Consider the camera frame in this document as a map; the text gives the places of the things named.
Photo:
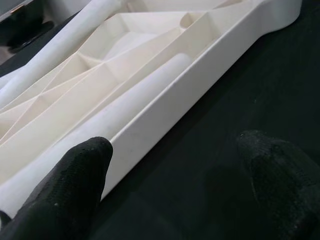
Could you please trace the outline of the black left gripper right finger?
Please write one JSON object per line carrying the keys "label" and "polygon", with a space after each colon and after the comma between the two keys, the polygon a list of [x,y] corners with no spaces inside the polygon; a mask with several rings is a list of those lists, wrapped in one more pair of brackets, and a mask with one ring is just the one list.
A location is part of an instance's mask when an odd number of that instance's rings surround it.
{"label": "black left gripper right finger", "polygon": [[243,131],[236,143],[278,240],[320,240],[320,165],[295,144],[259,130]]}

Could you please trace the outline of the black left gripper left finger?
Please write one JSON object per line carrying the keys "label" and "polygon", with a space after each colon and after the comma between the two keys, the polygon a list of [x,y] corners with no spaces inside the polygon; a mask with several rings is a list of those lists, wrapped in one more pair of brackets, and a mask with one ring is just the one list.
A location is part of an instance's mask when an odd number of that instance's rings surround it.
{"label": "black left gripper left finger", "polygon": [[35,187],[0,240],[83,240],[101,201],[113,146],[92,137],[70,148]]}

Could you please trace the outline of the white plastic table leg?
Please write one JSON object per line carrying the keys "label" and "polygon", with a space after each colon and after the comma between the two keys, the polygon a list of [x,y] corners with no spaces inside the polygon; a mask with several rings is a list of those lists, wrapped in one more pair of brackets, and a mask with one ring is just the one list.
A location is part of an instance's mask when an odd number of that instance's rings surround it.
{"label": "white plastic table leg", "polygon": [[131,0],[91,0],[29,62],[9,74],[0,89],[3,108],[59,65],[91,31]]}
{"label": "white plastic table leg", "polygon": [[161,92],[167,90],[192,59],[179,53],[117,97],[98,113],[51,145],[30,165],[0,187],[0,210],[15,216],[35,187],[72,147],[93,137],[114,142],[122,130]]}

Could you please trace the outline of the white plastic table top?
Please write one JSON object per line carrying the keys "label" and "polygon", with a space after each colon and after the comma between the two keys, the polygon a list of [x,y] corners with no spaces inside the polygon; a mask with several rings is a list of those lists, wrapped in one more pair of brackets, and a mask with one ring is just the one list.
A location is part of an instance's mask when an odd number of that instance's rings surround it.
{"label": "white plastic table top", "polygon": [[303,0],[131,0],[0,108],[0,187],[177,54],[192,63],[111,141],[106,196],[261,36]]}

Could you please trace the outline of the black cloth table cover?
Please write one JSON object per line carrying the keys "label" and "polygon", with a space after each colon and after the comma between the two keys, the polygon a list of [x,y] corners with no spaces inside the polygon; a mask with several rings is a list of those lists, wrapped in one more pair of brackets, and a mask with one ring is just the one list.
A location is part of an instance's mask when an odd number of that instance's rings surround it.
{"label": "black cloth table cover", "polygon": [[245,130],[320,165],[320,0],[232,65],[103,199],[85,240],[278,240],[238,155]]}

